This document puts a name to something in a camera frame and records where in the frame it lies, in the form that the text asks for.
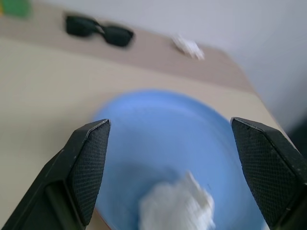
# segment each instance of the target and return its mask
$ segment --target textured gripper pad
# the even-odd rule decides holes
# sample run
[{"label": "textured gripper pad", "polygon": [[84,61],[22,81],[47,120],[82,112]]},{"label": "textured gripper pad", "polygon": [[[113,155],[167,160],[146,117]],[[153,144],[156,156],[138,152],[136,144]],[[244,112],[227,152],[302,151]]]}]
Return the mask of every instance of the textured gripper pad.
[{"label": "textured gripper pad", "polygon": [[95,207],[106,160],[110,123],[105,122],[92,131],[68,177],[83,225],[88,225]]},{"label": "textured gripper pad", "polygon": [[246,182],[267,224],[275,226],[304,186],[307,164],[278,130],[244,119],[231,125]]}]

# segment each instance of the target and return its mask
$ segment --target white cloth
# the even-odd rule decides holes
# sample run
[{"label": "white cloth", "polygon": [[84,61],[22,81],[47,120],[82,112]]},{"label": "white cloth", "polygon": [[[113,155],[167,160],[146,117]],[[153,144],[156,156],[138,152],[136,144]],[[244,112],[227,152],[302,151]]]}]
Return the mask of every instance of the white cloth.
[{"label": "white cloth", "polygon": [[176,47],[181,50],[184,54],[191,56],[192,58],[197,58],[198,60],[205,59],[205,54],[198,47],[196,42],[192,40],[187,40],[182,36],[176,36],[173,38],[173,42]]},{"label": "white cloth", "polygon": [[140,230],[211,230],[214,201],[191,173],[175,184],[157,184],[140,201]]}]

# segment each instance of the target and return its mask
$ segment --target white wall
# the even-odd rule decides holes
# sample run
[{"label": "white wall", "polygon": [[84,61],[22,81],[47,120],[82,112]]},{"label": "white wall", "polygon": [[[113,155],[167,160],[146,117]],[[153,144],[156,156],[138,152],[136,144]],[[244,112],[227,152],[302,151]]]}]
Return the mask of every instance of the white wall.
[{"label": "white wall", "polygon": [[43,1],[220,47],[242,66],[285,129],[306,112],[306,0]]}]

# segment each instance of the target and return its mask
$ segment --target sunglasses lens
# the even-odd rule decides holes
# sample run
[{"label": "sunglasses lens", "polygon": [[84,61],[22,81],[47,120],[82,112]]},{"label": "sunglasses lens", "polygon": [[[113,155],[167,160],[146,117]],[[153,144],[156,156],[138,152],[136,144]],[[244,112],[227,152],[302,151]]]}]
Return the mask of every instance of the sunglasses lens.
[{"label": "sunglasses lens", "polygon": [[103,30],[106,42],[115,46],[127,46],[134,36],[132,31],[117,26],[106,26]]},{"label": "sunglasses lens", "polygon": [[66,17],[66,32],[70,35],[88,37],[96,30],[96,22],[94,20],[78,16]]}]

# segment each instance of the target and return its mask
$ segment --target sunglasses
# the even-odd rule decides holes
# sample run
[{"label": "sunglasses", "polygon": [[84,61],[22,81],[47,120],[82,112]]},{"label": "sunglasses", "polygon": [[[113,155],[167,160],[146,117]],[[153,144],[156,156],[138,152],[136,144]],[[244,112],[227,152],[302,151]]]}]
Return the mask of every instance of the sunglasses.
[{"label": "sunglasses", "polygon": [[69,35],[78,37],[89,37],[93,34],[100,34],[108,44],[120,47],[126,47],[132,38],[134,32],[115,25],[101,25],[96,20],[66,15],[66,32]]}]

